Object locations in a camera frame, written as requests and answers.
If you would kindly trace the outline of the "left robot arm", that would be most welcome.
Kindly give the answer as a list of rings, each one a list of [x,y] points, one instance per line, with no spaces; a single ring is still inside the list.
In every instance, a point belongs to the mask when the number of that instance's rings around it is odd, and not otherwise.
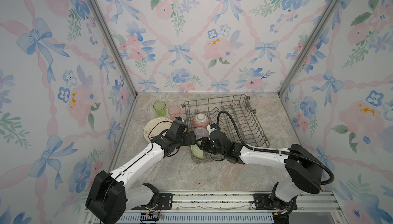
[[[95,176],[86,208],[104,224],[116,223],[127,210],[157,208],[159,190],[156,187],[150,183],[137,188],[132,185],[154,164],[194,142],[194,133],[188,131],[188,125],[181,117],[176,117],[169,129],[153,137],[150,144],[130,161],[111,172],[101,171]]]

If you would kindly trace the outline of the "lilac ceramic bowl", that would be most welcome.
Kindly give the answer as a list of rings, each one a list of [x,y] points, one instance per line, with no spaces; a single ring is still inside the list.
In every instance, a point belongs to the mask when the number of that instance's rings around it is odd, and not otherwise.
[[[193,131],[197,140],[203,137],[209,137],[209,131],[205,127],[197,127]]]

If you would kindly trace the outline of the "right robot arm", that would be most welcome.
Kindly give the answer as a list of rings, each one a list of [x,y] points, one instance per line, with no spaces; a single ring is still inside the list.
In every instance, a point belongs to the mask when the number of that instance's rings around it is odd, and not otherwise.
[[[315,162],[316,159],[306,155],[306,151],[298,144],[281,150],[252,147],[231,142],[220,130],[211,132],[209,137],[197,139],[195,143],[199,149],[212,155],[221,155],[233,164],[262,165],[285,170],[287,179],[277,182],[269,195],[276,209],[286,208],[302,193],[318,194],[321,191],[322,169]]]

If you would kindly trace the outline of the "pink glass tumbler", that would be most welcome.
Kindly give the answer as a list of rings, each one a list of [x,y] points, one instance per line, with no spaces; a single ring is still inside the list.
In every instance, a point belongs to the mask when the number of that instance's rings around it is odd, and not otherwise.
[[[172,121],[174,121],[177,117],[180,117],[182,113],[182,109],[178,105],[171,105],[167,111]]]

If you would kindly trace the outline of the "pink patterned bowl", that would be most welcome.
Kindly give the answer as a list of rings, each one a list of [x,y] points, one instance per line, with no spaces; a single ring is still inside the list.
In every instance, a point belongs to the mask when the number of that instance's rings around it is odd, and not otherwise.
[[[208,116],[204,113],[197,113],[192,120],[192,125],[194,128],[197,127],[204,127],[207,128],[207,126],[210,124],[210,120]]]

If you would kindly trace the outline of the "green glass tumbler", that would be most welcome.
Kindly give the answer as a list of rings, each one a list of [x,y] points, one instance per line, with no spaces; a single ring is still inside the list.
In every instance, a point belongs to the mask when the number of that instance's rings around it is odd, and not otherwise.
[[[156,101],[153,104],[153,109],[158,117],[166,116],[166,103],[164,101]]]

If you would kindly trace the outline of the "cream flamingo plate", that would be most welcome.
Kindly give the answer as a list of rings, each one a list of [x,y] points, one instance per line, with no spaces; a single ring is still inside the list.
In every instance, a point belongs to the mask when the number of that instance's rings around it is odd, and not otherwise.
[[[150,120],[144,127],[143,137],[147,143],[150,143],[153,137],[159,135],[162,131],[170,129],[172,120],[169,118],[155,118]]]

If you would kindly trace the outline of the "green ceramic bowl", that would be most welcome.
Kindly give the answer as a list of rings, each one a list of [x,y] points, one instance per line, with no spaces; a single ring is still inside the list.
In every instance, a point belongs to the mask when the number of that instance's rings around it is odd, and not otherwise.
[[[196,158],[203,158],[204,157],[204,151],[201,150],[197,144],[191,145],[191,153],[193,156]]]

